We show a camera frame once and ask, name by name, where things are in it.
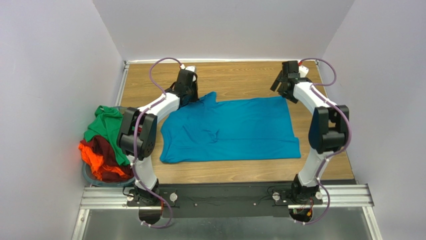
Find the blue t shirt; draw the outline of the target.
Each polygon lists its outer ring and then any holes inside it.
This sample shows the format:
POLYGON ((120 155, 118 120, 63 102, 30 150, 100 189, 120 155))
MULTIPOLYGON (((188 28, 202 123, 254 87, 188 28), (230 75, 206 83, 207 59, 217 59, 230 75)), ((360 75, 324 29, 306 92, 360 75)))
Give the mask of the blue t shirt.
POLYGON ((287 101, 280 97, 217 101, 210 92, 172 112, 161 127, 160 161, 298 159, 287 101))

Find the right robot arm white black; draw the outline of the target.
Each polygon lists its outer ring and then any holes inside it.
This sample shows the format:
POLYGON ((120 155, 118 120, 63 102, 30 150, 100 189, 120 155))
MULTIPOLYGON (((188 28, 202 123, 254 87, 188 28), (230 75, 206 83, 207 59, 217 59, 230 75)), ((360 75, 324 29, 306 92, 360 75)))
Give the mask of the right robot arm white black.
POLYGON ((284 61, 270 88, 293 103, 302 103, 312 114, 308 132, 310 151, 286 196, 295 204, 304 204, 316 195, 329 161, 347 147, 351 136, 349 108, 324 96, 307 78, 308 71, 297 60, 284 61))

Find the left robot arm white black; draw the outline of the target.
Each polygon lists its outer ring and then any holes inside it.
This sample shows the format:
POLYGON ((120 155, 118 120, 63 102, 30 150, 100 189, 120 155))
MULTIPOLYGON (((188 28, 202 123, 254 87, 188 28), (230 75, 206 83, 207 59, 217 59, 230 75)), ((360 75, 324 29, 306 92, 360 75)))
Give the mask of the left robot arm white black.
POLYGON ((150 104, 128 107, 123 114, 116 144, 129 159, 134 175, 134 188, 128 201, 148 206, 159 201, 159 181, 152 165, 152 152, 157 140, 158 123, 172 112, 199 100, 197 69, 180 69, 177 80, 150 104))

